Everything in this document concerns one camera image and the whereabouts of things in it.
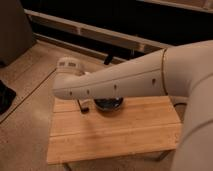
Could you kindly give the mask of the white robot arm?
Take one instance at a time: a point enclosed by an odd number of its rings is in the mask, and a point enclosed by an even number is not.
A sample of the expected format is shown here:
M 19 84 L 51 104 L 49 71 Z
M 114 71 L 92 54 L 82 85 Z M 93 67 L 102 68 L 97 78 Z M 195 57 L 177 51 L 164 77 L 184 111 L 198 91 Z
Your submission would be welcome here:
M 61 58 L 55 97 L 185 97 L 183 129 L 171 171 L 213 171 L 213 40 L 161 49 L 90 74 L 75 58 Z

